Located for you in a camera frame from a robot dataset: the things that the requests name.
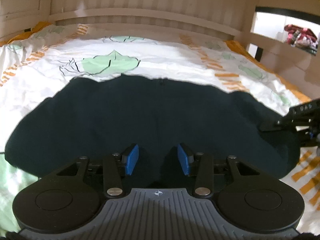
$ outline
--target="white wooden bed frame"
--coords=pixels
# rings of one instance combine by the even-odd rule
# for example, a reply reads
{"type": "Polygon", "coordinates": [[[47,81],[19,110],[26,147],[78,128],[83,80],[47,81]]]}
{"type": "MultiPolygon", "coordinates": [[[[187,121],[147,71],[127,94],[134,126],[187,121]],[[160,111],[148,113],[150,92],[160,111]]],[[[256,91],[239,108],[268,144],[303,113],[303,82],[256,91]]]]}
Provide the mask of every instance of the white wooden bed frame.
{"type": "Polygon", "coordinates": [[[292,9],[320,16],[319,0],[0,0],[0,39],[39,21],[56,25],[95,24],[117,29],[200,33],[263,48],[261,63],[311,98],[320,97],[320,53],[312,56],[251,33],[256,6],[292,9]]]}

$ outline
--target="black round pad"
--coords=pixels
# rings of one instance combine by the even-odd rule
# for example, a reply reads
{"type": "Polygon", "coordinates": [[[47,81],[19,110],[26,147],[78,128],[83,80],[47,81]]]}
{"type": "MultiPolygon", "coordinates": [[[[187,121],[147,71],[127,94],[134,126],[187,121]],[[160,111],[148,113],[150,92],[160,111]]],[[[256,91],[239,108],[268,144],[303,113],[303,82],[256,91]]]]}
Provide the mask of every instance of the black round pad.
{"type": "Polygon", "coordinates": [[[98,193],[73,176],[43,178],[19,192],[12,204],[21,227],[47,234],[79,228],[99,207],[98,193]]]}
{"type": "Polygon", "coordinates": [[[302,196],[269,176],[239,176],[218,196],[218,208],[232,224],[257,233],[297,226],[304,211],[302,196]]]}
{"type": "Polygon", "coordinates": [[[253,189],[245,194],[246,203],[260,210],[271,210],[280,206],[282,200],[278,193],[269,189],[253,189]]]}
{"type": "Polygon", "coordinates": [[[61,189],[46,190],[36,197],[36,205],[48,211],[66,208],[71,202],[72,194],[61,189]]]}

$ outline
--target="black pants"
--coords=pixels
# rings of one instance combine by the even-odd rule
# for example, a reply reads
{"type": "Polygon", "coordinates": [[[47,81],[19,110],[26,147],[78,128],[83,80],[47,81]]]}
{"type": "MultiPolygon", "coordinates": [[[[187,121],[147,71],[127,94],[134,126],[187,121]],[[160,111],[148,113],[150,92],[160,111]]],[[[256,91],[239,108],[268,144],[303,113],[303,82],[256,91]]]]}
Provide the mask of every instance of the black pants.
{"type": "Polygon", "coordinates": [[[175,146],[217,159],[236,155],[277,178],[297,164],[290,132],[261,134],[257,125],[280,116],[250,94],[212,86],[125,76],[106,82],[73,79],[19,123],[5,148],[13,166],[42,177],[79,156],[100,158],[140,146],[134,187],[179,187],[175,146]]]}

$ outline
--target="bed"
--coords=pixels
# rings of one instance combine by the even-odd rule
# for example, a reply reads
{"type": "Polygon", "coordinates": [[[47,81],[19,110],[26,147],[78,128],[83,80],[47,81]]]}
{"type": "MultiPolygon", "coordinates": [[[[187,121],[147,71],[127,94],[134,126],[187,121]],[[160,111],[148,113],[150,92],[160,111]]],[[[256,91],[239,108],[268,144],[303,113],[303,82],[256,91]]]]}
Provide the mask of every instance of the bed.
{"type": "MultiPolygon", "coordinates": [[[[320,9],[316,3],[310,9],[310,1],[303,7],[278,0],[277,6],[320,9]]],[[[240,90],[281,115],[318,98],[320,55],[251,33],[256,6],[274,1],[1,0],[0,152],[27,113],[77,76],[104,81],[125,73],[240,90]],[[246,51],[250,43],[264,49],[260,62],[246,51]]],[[[320,234],[319,162],[316,148],[302,148],[298,165],[282,179],[304,197],[300,232],[320,234]]],[[[38,178],[3,155],[0,165],[4,234],[19,230],[14,196],[38,178]]]]}

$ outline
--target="green leaf print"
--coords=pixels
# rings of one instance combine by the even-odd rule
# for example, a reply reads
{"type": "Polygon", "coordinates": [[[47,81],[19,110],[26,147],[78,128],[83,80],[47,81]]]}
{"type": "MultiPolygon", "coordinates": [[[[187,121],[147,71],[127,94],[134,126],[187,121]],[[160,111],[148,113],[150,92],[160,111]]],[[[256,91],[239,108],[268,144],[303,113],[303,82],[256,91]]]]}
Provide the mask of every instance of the green leaf print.
{"type": "Polygon", "coordinates": [[[17,50],[19,49],[23,49],[23,46],[21,45],[18,45],[18,44],[9,44],[7,45],[8,46],[8,49],[12,52],[16,52],[17,50]]]}
{"type": "Polygon", "coordinates": [[[60,34],[64,30],[63,26],[53,26],[52,28],[44,28],[43,30],[34,34],[34,38],[45,37],[49,33],[60,34]]]}
{"type": "Polygon", "coordinates": [[[110,40],[118,41],[118,42],[132,42],[136,40],[143,40],[144,38],[140,37],[133,37],[133,36],[111,36],[110,40]]]}
{"type": "Polygon", "coordinates": [[[281,101],[282,101],[285,105],[291,106],[291,102],[290,102],[290,100],[289,100],[288,98],[286,98],[286,97],[283,96],[283,95],[279,95],[279,97],[280,97],[281,101]]]}
{"type": "Polygon", "coordinates": [[[207,41],[207,42],[205,42],[205,44],[206,44],[208,49],[214,49],[214,50],[217,50],[217,51],[220,51],[222,49],[220,45],[215,44],[215,43],[213,43],[211,41],[207,41]]]}
{"type": "Polygon", "coordinates": [[[232,56],[230,53],[227,53],[227,52],[222,52],[222,57],[224,59],[228,59],[228,60],[235,60],[236,59],[234,56],[232,56]]]}
{"type": "Polygon", "coordinates": [[[81,60],[84,71],[91,75],[123,73],[137,67],[139,62],[137,58],[123,56],[115,50],[108,55],[81,60]]]}
{"type": "Polygon", "coordinates": [[[124,73],[132,70],[136,68],[139,63],[140,60],[137,58],[123,56],[114,50],[108,55],[84,58],[80,61],[72,59],[68,63],[65,63],[65,65],[60,66],[60,71],[65,76],[76,74],[104,77],[114,73],[124,73]]]}
{"type": "Polygon", "coordinates": [[[239,65],[239,69],[244,71],[248,76],[255,78],[255,79],[262,79],[262,73],[255,68],[249,68],[242,65],[239,65]]]}
{"type": "Polygon", "coordinates": [[[272,94],[277,100],[281,100],[284,105],[291,106],[290,100],[287,97],[285,97],[284,95],[278,95],[275,92],[272,92],[272,94]]]}

